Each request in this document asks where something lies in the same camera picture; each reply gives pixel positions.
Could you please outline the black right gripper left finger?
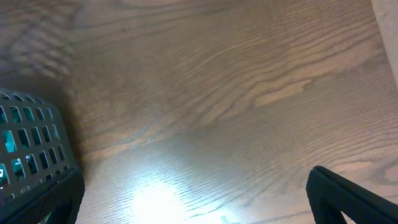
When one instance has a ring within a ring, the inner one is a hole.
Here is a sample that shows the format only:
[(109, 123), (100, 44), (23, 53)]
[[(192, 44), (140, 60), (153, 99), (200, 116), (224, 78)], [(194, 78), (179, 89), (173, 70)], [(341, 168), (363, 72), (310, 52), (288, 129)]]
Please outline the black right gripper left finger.
[(23, 194), (1, 194), (1, 223), (76, 222), (85, 193), (85, 182), (78, 169), (54, 175)]

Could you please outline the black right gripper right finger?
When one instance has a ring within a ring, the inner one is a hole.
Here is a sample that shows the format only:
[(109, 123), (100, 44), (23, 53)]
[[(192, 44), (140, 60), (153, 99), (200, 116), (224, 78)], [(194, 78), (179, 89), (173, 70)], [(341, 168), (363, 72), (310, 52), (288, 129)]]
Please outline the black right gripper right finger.
[(397, 223), (396, 204), (325, 167), (310, 171), (306, 192), (316, 223)]

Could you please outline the green Nescafe coffee bag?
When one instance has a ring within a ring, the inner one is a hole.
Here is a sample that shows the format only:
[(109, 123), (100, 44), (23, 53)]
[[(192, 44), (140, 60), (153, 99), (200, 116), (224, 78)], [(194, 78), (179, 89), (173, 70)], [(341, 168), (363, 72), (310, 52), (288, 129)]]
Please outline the green Nescafe coffee bag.
[(33, 187), (65, 163), (51, 109), (1, 106), (1, 189)]

